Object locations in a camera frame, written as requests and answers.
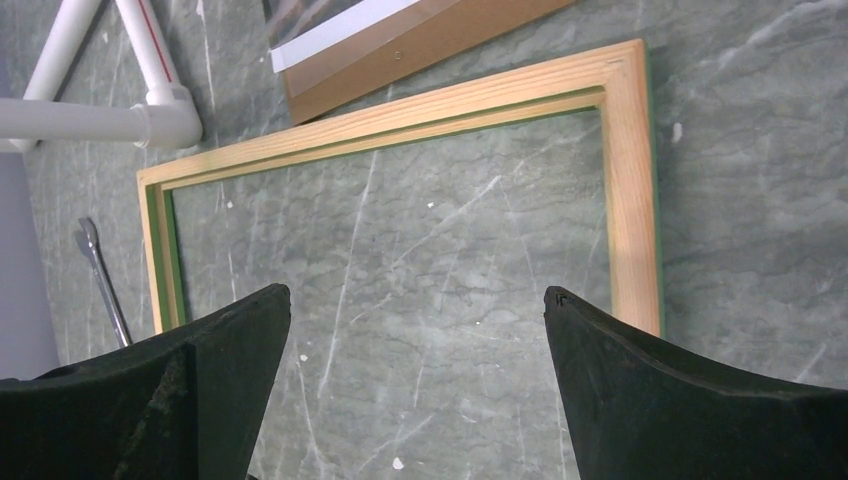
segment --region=gray wall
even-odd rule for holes
[[[10,97],[0,45],[0,97]],[[0,378],[29,379],[59,366],[24,159],[0,153]]]

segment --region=white speck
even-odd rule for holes
[[[680,122],[675,123],[672,132],[671,143],[679,142],[683,138],[683,125]]]

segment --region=picture frame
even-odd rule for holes
[[[587,109],[603,128],[612,314],[663,332],[648,52],[634,39],[217,148],[137,173],[155,333],[187,322],[172,191]]]

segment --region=wrench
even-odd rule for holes
[[[82,230],[74,231],[74,238],[82,254],[91,262],[91,268],[94,270],[94,278],[97,279],[100,294],[103,295],[103,301],[106,302],[106,310],[112,318],[112,328],[115,329],[118,343],[121,344],[121,347],[128,347],[132,345],[132,338],[130,338],[130,332],[127,330],[126,322],[124,322],[124,314],[121,313],[118,299],[115,297],[115,289],[112,288],[112,281],[109,280],[109,274],[106,273],[103,256],[100,255],[97,229],[94,228],[94,222],[88,217],[80,218],[79,222]]]

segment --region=white strip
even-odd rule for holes
[[[291,68],[419,1],[362,0],[303,35],[271,50],[274,73]]]

